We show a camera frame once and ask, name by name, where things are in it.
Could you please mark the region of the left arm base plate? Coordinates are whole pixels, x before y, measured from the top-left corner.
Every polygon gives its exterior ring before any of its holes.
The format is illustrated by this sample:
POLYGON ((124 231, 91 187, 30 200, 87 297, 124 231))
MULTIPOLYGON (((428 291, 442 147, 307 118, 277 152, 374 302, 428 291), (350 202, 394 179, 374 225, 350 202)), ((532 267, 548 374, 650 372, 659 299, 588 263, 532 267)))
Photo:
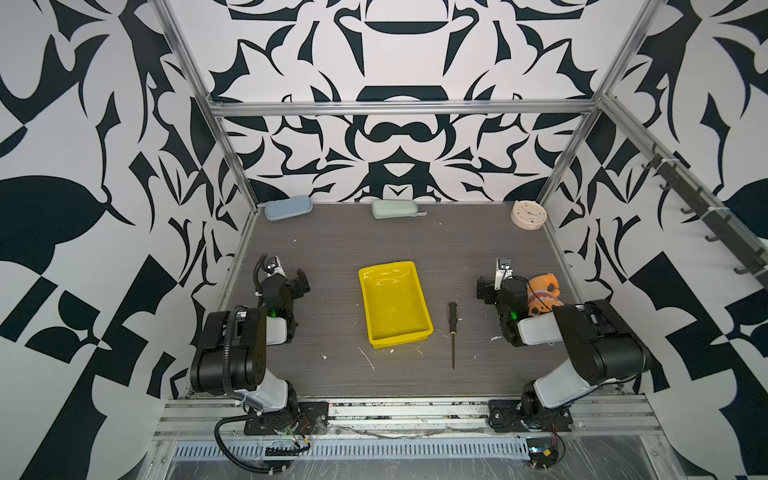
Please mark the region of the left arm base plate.
POLYGON ((299 402, 276 412, 258 414, 245 423, 246 436, 267 436, 291 433, 308 436, 327 427, 327 402, 299 402))

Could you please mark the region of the black wall hook rack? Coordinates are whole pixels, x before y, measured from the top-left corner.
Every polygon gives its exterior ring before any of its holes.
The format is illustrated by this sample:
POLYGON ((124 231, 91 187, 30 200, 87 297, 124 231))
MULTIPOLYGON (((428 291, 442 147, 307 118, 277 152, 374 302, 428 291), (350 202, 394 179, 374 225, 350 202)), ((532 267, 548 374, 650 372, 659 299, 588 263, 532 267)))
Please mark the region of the black wall hook rack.
POLYGON ((659 176, 661 190, 673 192, 683 202, 682 215, 704 223, 710 231, 705 237, 707 242, 723 244, 736 258, 736 275, 749 275, 767 290, 767 245, 682 160, 656 142, 650 152, 651 159, 643 170, 659 176))

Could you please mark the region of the orange plush toy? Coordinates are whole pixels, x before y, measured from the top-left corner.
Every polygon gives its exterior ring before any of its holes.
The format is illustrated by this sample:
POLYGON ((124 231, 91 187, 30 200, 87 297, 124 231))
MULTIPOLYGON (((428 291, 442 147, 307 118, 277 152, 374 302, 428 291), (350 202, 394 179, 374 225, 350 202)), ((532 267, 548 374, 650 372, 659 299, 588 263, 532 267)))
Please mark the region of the orange plush toy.
POLYGON ((528 314, 538 316, 549 313, 555 306, 562 306, 559 299, 559 282, 554 274, 547 273, 533 277, 527 282, 528 314))

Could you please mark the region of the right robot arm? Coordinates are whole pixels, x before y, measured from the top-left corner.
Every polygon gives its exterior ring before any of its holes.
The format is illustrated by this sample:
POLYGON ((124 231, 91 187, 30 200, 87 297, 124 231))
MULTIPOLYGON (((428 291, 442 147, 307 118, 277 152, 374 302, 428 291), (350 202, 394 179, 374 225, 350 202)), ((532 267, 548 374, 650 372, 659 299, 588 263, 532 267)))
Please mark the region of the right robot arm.
POLYGON ((488 403, 488 425, 496 432, 568 431, 576 401, 650 369, 648 348, 608 301, 565 303, 552 273, 527 278, 499 258, 492 280, 477 279, 476 296, 495 308, 512 346, 561 344, 567 352, 551 372, 527 382, 519 399, 488 403))

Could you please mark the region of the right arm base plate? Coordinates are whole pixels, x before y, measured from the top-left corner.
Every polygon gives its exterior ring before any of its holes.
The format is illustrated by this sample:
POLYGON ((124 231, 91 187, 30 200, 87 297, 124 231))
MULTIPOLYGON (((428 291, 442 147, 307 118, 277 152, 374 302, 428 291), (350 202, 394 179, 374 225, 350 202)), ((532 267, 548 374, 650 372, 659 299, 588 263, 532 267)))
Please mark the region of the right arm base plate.
POLYGON ((521 400, 491 400, 488 409, 488 426, 497 433, 569 432, 573 425, 565 407, 547 409, 521 400))

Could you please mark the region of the green eyeglass case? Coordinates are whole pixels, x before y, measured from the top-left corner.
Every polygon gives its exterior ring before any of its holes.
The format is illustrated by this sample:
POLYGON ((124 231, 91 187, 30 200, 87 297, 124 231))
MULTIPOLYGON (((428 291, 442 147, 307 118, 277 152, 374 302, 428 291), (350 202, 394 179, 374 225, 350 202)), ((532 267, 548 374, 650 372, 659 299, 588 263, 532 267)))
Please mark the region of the green eyeglass case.
POLYGON ((411 200, 375 200, 371 204, 372 215, 377 220, 416 218, 427 215, 411 200))

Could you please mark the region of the aluminium frame rail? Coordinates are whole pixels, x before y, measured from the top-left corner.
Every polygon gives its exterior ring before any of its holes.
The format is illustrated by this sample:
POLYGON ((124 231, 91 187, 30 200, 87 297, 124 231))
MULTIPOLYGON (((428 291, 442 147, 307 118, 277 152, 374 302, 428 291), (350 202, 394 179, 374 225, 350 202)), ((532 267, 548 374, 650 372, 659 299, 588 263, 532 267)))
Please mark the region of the aluminium frame rail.
POLYGON ((216 117, 511 113, 580 114, 589 112, 594 107, 594 101, 584 99, 209 103, 209 108, 216 117))

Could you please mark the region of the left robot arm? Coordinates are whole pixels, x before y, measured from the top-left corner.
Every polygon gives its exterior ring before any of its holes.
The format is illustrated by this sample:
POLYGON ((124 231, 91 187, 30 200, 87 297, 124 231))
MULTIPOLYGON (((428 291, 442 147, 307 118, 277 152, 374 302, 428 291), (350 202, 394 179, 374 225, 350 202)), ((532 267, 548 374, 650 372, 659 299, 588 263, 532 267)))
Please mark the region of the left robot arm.
POLYGON ((311 291, 299 269, 288 278, 277 256, 262 254, 254 271, 257 304, 210 313, 190 368, 195 393, 232 399, 250 425, 282 430, 298 416, 294 387, 267 367, 267 349, 294 340, 294 302, 311 291))

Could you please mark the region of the yellow plastic bin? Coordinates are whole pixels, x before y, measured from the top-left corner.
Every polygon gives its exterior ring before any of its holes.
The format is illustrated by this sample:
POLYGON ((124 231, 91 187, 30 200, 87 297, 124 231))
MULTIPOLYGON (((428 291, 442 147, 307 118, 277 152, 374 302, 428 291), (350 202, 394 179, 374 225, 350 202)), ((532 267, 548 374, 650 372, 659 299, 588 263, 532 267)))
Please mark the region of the yellow plastic bin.
POLYGON ((368 341, 374 349, 422 342, 434 333, 414 262, 366 267, 358 278, 368 341))

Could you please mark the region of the pink round clock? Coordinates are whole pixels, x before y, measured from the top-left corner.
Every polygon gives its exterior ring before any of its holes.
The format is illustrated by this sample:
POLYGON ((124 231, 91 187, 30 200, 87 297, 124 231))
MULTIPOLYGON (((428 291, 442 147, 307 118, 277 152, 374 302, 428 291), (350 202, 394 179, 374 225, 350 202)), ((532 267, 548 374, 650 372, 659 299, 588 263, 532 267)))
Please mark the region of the pink round clock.
POLYGON ((541 229, 548 220, 545 208, 535 201, 516 201, 511 209, 510 218, 519 228, 527 231, 541 229))

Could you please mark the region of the black handled screwdriver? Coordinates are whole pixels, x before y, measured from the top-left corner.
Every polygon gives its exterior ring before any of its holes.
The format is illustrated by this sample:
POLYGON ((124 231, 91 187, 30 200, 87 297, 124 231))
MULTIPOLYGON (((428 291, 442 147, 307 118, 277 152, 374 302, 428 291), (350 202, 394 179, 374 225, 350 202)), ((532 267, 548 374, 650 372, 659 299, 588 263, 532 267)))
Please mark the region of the black handled screwdriver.
POLYGON ((448 304, 448 323, 449 323, 449 332, 451 334, 451 367, 455 368, 455 360, 456 360, 456 334, 457 334, 457 327, 458 327, 458 315, 457 315, 457 309, 458 305, 455 301, 451 301, 448 304))

